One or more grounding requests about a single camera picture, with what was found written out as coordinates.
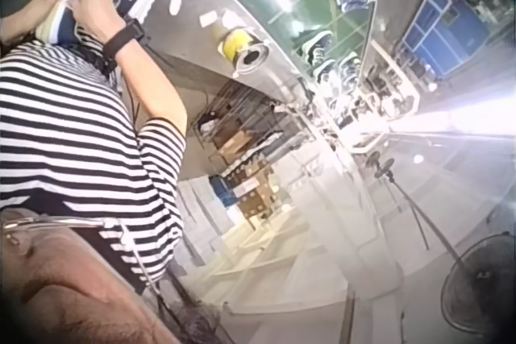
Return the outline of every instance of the hand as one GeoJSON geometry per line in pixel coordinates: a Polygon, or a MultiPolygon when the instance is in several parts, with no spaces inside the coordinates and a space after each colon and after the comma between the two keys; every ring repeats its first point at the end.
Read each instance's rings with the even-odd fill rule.
{"type": "Polygon", "coordinates": [[[113,0],[68,0],[77,23],[105,43],[126,25],[114,8],[113,0]]]}
{"type": "Polygon", "coordinates": [[[10,42],[35,30],[60,0],[31,0],[22,10],[2,20],[0,40],[10,42]]]}

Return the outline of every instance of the watch strap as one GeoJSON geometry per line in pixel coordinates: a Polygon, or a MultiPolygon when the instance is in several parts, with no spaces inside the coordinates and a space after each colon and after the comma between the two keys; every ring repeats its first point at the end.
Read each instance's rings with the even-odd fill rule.
{"type": "Polygon", "coordinates": [[[103,55],[106,60],[113,60],[131,40],[140,40],[145,36],[144,29],[135,19],[127,21],[127,25],[104,44],[103,55]]]}

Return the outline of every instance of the cardboard box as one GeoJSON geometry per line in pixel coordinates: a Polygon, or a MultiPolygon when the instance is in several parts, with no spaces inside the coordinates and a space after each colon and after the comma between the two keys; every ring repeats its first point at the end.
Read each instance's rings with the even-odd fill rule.
{"type": "Polygon", "coordinates": [[[229,138],[219,149],[218,152],[222,156],[235,155],[247,143],[252,140],[252,136],[245,131],[238,131],[234,136],[229,138]]]}
{"type": "Polygon", "coordinates": [[[263,213],[271,213],[275,194],[270,186],[265,183],[249,191],[239,198],[239,208],[246,218],[250,218],[263,213]]]}

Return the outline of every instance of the striped shirt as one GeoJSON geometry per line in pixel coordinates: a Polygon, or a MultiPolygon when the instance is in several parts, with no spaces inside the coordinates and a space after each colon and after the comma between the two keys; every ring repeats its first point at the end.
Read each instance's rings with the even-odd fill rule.
{"type": "MultiPolygon", "coordinates": [[[[33,41],[0,61],[0,210],[118,218],[158,279],[182,236],[175,197],[184,150],[167,119],[151,118],[135,133],[110,82],[64,48],[33,41]],[[65,211],[41,208],[55,201],[65,211]]],[[[120,229],[95,233],[101,255],[114,253],[145,281],[120,229]]]]}

